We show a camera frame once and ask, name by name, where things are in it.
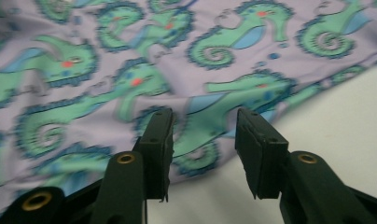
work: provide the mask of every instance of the black clamp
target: black clamp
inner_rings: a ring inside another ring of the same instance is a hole
[[[133,151],[114,155],[105,177],[67,197],[54,187],[33,189],[0,217],[0,224],[142,224],[147,199],[168,199],[173,156],[171,109],[156,112]]]
[[[377,223],[377,199],[346,187],[311,152],[289,153],[287,140],[261,115],[238,111],[235,148],[256,199],[277,199],[285,223]]]

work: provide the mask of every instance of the seahorse eye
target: seahorse eye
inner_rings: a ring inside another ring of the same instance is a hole
[[[81,63],[81,62],[82,62],[81,58],[80,58],[80,57],[77,57],[77,56],[70,58],[69,61],[70,61],[71,63]]]

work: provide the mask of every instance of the lavender fabric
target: lavender fabric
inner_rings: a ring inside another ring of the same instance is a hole
[[[0,214],[102,178],[167,107],[171,180],[204,175],[238,107],[272,121],[375,64],[377,0],[0,0]]]

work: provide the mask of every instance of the white table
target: white table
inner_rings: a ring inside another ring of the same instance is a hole
[[[377,67],[287,112],[274,127],[289,151],[321,156],[348,186],[377,197]],[[254,200],[238,157],[148,202],[150,224],[284,223],[279,200]]]

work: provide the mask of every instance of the brass grommet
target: brass grommet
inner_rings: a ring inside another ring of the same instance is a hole
[[[29,197],[23,204],[22,209],[30,212],[37,210],[51,201],[52,195],[48,191],[38,192]]]
[[[117,157],[117,162],[121,164],[131,163],[135,160],[135,156],[132,154],[123,154]]]
[[[317,159],[310,154],[300,154],[299,160],[305,163],[309,163],[309,164],[317,163]]]

